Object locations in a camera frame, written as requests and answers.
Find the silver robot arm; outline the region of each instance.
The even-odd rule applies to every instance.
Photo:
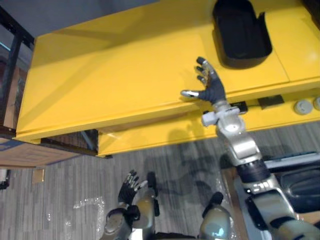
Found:
[[[248,194],[246,204],[256,226],[269,230],[277,239],[320,239],[320,230],[302,220],[297,220],[294,209],[284,195],[276,177],[269,172],[262,160],[256,142],[246,132],[246,125],[239,116],[239,109],[226,100],[223,84],[213,66],[199,57],[197,78],[205,90],[183,90],[181,95],[209,101],[213,111],[202,116],[206,127],[216,125],[216,132],[227,148],[232,164]]]

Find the black glove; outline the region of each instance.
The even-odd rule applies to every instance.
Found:
[[[127,205],[132,204],[137,191],[148,183],[147,180],[139,183],[137,182],[138,179],[139,177],[137,176],[137,172],[131,170],[120,189],[118,203],[125,203]]]
[[[187,98],[209,101],[212,104],[226,100],[225,88],[213,66],[203,57],[198,57],[196,62],[201,65],[197,66],[196,69],[202,74],[198,75],[197,79],[205,85],[205,90],[183,90],[181,95]]]

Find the gray wall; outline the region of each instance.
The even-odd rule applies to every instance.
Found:
[[[157,0],[0,0],[34,37]]]

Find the black container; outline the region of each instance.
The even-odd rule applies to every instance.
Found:
[[[213,18],[216,50],[223,65],[254,67],[272,52],[265,13],[256,18],[248,0],[218,0]]]

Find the gray knob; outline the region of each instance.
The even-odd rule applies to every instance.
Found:
[[[307,100],[300,100],[294,105],[294,111],[297,114],[306,115],[311,113],[312,111],[312,104]]]
[[[316,97],[313,101],[313,106],[315,109],[320,111],[320,96]]]

